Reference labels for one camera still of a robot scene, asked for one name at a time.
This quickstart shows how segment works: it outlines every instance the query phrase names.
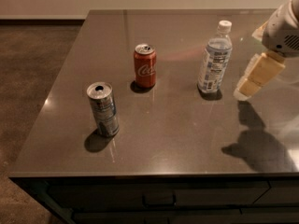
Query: bottle cap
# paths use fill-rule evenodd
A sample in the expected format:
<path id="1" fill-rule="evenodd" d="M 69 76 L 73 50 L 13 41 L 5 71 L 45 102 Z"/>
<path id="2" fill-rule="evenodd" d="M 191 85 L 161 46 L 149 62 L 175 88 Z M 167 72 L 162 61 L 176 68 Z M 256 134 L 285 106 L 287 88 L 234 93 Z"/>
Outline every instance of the bottle cap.
<path id="1" fill-rule="evenodd" d="M 218 31 L 224 34 L 231 32 L 232 23 L 230 21 L 220 21 L 218 24 Z"/>

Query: bottle label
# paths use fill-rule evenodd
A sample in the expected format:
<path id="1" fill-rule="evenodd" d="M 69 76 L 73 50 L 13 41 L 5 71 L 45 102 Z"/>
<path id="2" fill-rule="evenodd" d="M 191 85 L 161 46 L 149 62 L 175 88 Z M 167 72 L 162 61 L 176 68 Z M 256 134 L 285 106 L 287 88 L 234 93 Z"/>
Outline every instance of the bottle label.
<path id="1" fill-rule="evenodd" d="M 219 89 L 231 51 L 205 49 L 198 76 L 198 88 L 202 92 L 216 92 Z"/>

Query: drawer handle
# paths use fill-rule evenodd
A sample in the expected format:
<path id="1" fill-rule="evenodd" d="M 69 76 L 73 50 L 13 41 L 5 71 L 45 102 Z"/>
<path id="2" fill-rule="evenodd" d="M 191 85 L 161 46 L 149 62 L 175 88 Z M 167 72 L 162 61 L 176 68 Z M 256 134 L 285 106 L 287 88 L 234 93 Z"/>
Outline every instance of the drawer handle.
<path id="1" fill-rule="evenodd" d="M 146 208 L 154 208 L 154 207 L 174 207 L 177 204 L 177 198 L 175 194 L 172 194 L 172 200 L 169 203 L 149 203 L 147 201 L 147 197 L 142 195 L 142 203 Z"/>

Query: coca-cola can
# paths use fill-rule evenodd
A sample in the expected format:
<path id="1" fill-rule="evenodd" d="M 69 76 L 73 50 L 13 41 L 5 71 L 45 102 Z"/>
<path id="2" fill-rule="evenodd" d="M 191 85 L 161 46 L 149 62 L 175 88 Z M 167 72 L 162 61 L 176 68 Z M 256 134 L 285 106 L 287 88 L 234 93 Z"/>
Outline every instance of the coca-cola can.
<path id="1" fill-rule="evenodd" d="M 93 83 L 87 89 L 98 133 L 111 137 L 119 131 L 112 86 L 106 82 Z"/>
<path id="2" fill-rule="evenodd" d="M 143 43 L 135 47 L 135 84 L 140 88 L 151 88 L 156 84 L 156 51 L 152 45 Z"/>

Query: drawer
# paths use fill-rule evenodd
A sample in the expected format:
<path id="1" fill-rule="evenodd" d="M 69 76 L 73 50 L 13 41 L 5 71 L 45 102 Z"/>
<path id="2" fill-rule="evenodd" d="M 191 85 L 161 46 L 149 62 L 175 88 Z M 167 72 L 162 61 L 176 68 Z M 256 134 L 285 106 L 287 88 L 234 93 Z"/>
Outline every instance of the drawer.
<path id="1" fill-rule="evenodd" d="M 259 199 L 257 204 L 299 205 L 299 181 L 271 181 L 271 189 Z"/>
<path id="2" fill-rule="evenodd" d="M 245 205 L 253 204 L 268 191 L 266 182 L 229 182 L 207 187 L 178 189 L 178 205 Z"/>
<path id="3" fill-rule="evenodd" d="M 239 210 L 177 212 L 78 213 L 77 224 L 231 224 L 240 217 Z"/>
<path id="4" fill-rule="evenodd" d="M 237 224 L 299 223 L 297 207 L 244 208 L 241 212 Z"/>
<path id="5" fill-rule="evenodd" d="M 267 190 L 266 182 L 206 182 L 52 186 L 48 194 L 61 207 L 91 212 L 252 204 Z"/>

